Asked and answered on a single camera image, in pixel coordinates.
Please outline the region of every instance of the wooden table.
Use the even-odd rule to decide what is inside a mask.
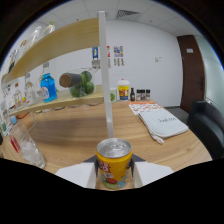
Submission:
[[[127,102],[112,104],[114,137],[129,141],[133,154],[149,163],[169,166],[174,172],[189,165],[211,161],[199,139],[190,131],[165,139],[163,145],[152,139],[145,125],[134,115]],[[96,155],[97,144],[107,139],[104,104],[51,110],[34,114],[37,125],[30,131],[45,158],[44,170],[55,174],[58,169],[82,163]],[[31,116],[22,121],[29,126]],[[2,145],[5,159],[26,163],[12,147],[9,136]],[[123,189],[134,188],[133,181]],[[96,189],[105,189],[100,175]]]

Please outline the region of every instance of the ceiling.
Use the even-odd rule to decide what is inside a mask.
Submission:
[[[118,20],[119,10],[133,11],[139,13],[139,16],[126,16],[119,20],[154,26],[174,36],[202,36],[182,15],[152,0],[72,0],[52,9],[36,22],[48,25],[54,20],[56,29],[59,29],[70,23],[97,17],[101,10],[106,12],[106,20]]]

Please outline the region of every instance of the beverage can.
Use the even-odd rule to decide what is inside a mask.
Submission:
[[[129,81],[122,79],[117,82],[117,85],[118,85],[120,100],[128,101],[129,85],[130,85]]]
[[[131,157],[131,144],[126,140],[109,138],[97,145],[98,166],[105,187],[120,189],[127,184]]]

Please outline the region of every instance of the yellow can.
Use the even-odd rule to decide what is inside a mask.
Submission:
[[[104,186],[110,189],[124,187],[131,167],[131,144],[123,139],[109,138],[97,145],[96,154]]]

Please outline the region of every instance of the dark door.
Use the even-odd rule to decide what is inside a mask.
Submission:
[[[201,52],[194,36],[179,36],[177,40],[183,63],[183,91],[180,108],[189,113],[194,100],[204,100],[204,66]]]

